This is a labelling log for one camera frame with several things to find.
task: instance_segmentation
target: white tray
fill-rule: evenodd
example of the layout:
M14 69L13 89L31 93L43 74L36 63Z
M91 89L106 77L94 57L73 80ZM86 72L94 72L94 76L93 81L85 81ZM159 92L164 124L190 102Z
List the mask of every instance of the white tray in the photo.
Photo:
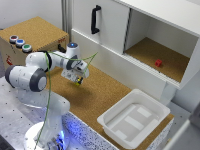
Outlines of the white tray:
M122 147L135 149L169 113L169 108L134 89L97 120Z

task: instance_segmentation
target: green cable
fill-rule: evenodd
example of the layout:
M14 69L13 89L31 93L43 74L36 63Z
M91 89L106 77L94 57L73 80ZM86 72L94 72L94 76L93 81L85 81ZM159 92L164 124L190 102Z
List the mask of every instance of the green cable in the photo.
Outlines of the green cable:
M45 123L46 123L47 114L48 114L48 110L49 110L50 97L51 97L51 75L50 75L49 62L48 62L48 58L47 58L47 54L46 54L46 53L45 53L45 57L46 57L46 63L47 63L47 66L48 66L48 74L49 74L49 98L48 98L47 111L46 111L46 114L45 114L44 124L43 124L43 126L42 126L42 128L41 128L41 131L40 131L39 137L38 137L38 139L37 139L37 142L36 142L36 145L35 145L34 150L35 150L36 147L37 147L37 144L38 144L38 142L39 142L40 136L41 136L41 134L42 134L42 130L43 130L44 125L45 125Z
M94 57L96 56L96 54L97 54L98 52L95 53L94 55L88 57L88 58L85 58L85 59L70 59L70 58L66 58L66 57L63 57L63 56L61 56L61 55L55 54L55 53L53 53L53 52L48 52L48 53L52 53L52 54L57 55L57 56L60 56L60 57L62 57L62 58L64 58L64 59L76 60L76 61L87 60L87 59L90 59L90 58L91 58L90 62L88 63L88 65L87 65L87 67L86 67L86 69L85 69L85 71L84 71L84 75L85 75L85 72L86 72L86 70L88 69L88 67L89 67L89 65L90 65L90 63L91 63L91 61L94 59ZM44 124L43 124L43 126L42 126L42 128L41 128L41 131L40 131L39 137L38 137L38 139L37 139L37 142L36 142L36 145L35 145L34 150L35 150L36 147L37 147L37 144L38 144L38 142L39 142L40 136L41 136L41 134L42 134L42 130L43 130L44 125L45 125L45 123L46 123L47 114L48 114L48 110L49 110L50 97L51 97L51 75L50 75L48 57L47 57L47 54L46 54L46 53L45 53L45 57L46 57L46 63L47 63L47 67L48 67L48 74L49 74L49 98L48 98L47 111L46 111L46 114L45 114Z

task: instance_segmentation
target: cabinet door handle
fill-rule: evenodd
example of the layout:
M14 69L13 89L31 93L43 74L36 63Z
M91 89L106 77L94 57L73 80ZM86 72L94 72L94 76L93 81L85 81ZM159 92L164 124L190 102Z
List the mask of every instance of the cabinet door handle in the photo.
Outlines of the cabinet door handle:
M91 23L92 34L96 34L100 31L98 28L96 28L96 12L98 10L101 10L101 7L98 5L96 5L96 8L92 10L92 23Z

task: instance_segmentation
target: small red cube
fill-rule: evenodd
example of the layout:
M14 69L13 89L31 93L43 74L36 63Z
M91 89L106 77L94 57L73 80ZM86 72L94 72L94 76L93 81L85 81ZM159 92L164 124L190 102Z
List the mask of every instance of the small red cube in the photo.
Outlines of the small red cube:
M162 60L157 59L156 62L155 62L155 65L156 65L157 67L160 67L161 64L162 64Z

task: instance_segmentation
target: brown box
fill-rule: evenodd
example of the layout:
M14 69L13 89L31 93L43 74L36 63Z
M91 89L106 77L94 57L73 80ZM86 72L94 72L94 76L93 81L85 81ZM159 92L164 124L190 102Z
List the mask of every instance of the brown box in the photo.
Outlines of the brown box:
M9 38L12 35L17 35L19 39L25 40L26 44L30 44L33 52L57 50L58 44L66 48L69 43L69 35L66 32L40 17L35 17L1 30L0 51L5 69L10 65L24 66L27 56L21 49L16 48L14 44L10 44Z

